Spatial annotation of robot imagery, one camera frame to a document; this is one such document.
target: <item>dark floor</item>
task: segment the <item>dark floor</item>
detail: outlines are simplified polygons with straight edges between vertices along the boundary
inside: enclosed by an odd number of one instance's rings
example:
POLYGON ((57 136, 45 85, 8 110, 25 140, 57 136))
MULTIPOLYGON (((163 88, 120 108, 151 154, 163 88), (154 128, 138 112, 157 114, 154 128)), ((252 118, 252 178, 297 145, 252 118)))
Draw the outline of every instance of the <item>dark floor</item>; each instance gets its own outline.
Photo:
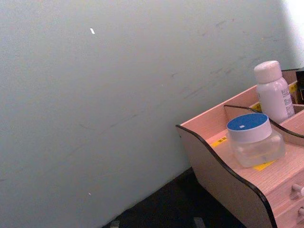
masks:
POLYGON ((192 169, 115 220, 120 221, 119 228, 200 228, 194 217, 202 218, 206 228, 245 227, 199 185, 192 169))

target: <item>wooden drawer organizer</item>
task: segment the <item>wooden drawer organizer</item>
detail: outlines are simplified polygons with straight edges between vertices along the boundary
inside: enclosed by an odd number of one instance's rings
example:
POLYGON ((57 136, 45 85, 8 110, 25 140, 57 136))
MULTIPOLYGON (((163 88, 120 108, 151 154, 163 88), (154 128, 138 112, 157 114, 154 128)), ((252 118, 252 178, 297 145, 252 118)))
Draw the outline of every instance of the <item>wooden drawer organizer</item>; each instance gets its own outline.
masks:
MULTIPOLYGON (((283 71, 283 77, 294 90, 295 71, 283 71)), ((294 104, 296 114, 280 125, 271 121, 284 137, 285 157, 243 168, 229 149, 226 124, 257 104, 254 86, 176 127, 199 183, 246 227, 303 228, 298 211, 304 197, 292 185, 304 186, 304 105, 294 104)))

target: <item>wall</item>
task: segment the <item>wall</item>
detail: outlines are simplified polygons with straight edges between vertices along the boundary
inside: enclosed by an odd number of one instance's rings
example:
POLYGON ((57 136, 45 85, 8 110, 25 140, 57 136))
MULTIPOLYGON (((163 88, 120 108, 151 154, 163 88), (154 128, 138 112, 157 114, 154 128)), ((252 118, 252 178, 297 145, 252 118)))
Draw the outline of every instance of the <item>wall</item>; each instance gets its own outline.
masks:
POLYGON ((1 227, 105 224, 189 167, 175 124, 293 64, 272 0, 0 6, 1 227))
POLYGON ((304 2, 281 0, 281 12, 290 47, 292 68, 304 67, 304 2))

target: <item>black edge trim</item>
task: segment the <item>black edge trim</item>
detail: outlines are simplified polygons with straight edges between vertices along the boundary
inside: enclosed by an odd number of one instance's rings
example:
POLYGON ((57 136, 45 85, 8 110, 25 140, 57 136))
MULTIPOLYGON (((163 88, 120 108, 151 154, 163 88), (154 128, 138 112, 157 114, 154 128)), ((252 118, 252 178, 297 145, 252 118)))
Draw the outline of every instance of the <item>black edge trim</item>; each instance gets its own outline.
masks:
MULTIPOLYGON (((249 107, 243 107, 243 106, 236 106, 236 105, 229 105, 229 104, 225 104, 224 107, 231 107, 231 108, 242 108, 242 109, 247 109, 247 110, 250 110, 252 112, 255 112, 255 113, 259 113, 259 111, 253 109, 253 108, 249 108, 249 107)), ((304 135, 302 134, 298 134, 298 133, 295 133, 293 131, 290 131, 284 127, 282 127, 281 125, 279 125, 277 122, 273 121, 272 119, 269 118, 269 121, 272 125, 276 126, 277 128, 279 128, 280 130, 282 130, 283 132, 286 132, 288 134, 291 134, 293 136, 296 136, 296 137, 299 137, 299 138, 303 138, 304 139, 304 135)))
POLYGON ((282 70, 282 71, 296 71, 296 70, 299 70, 300 68, 297 68, 297 69, 290 69, 290 70, 282 70))
POLYGON ((217 153, 215 153, 215 151, 212 149, 212 147, 197 133, 195 133, 194 131, 189 130, 188 128, 181 126, 179 124, 175 125, 176 127, 192 134, 193 136, 195 136, 198 140, 200 140, 203 145, 209 150, 209 152, 213 155, 213 157, 221 164, 221 166, 227 170, 232 176, 234 176, 236 179, 238 179, 240 182, 242 182, 243 184, 245 184, 246 186, 248 186, 249 188, 251 188, 255 194, 261 199, 261 201, 263 202, 266 211, 268 213, 269 219, 270 219, 270 223, 272 225, 273 228, 277 228, 276 225, 276 220, 274 217, 274 214, 271 210, 270 204, 266 198, 266 196, 261 192, 260 189, 258 189, 255 185, 253 185, 252 183, 250 183, 249 181, 247 181, 246 179, 242 178, 241 176, 239 176, 236 172, 234 172, 219 156, 217 153))

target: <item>yellow sticker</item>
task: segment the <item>yellow sticker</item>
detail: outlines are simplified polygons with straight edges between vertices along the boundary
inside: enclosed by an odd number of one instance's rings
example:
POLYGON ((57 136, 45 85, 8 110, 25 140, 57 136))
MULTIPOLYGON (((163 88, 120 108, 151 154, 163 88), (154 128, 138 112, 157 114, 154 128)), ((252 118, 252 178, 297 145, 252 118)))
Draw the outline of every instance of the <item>yellow sticker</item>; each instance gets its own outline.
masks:
POLYGON ((293 93, 293 92, 297 91, 297 89, 298 89, 297 83, 291 84, 289 86, 289 92, 290 93, 293 93))
POLYGON ((268 167, 269 165, 271 165, 271 164, 274 163, 274 162, 275 162, 275 160, 274 160, 274 161, 267 162, 267 163, 263 163, 263 164, 260 164, 260 165, 256 165, 256 166, 254 166, 253 168, 254 168, 255 170, 262 171, 264 168, 268 167))
POLYGON ((219 144, 221 144, 222 142, 226 141, 227 140, 227 137, 223 137, 217 141, 215 141, 214 143, 211 144, 212 147, 216 147, 218 146, 219 144))
POLYGON ((254 106, 252 106, 252 109, 261 112, 262 111, 261 104, 260 103, 255 104, 254 106))

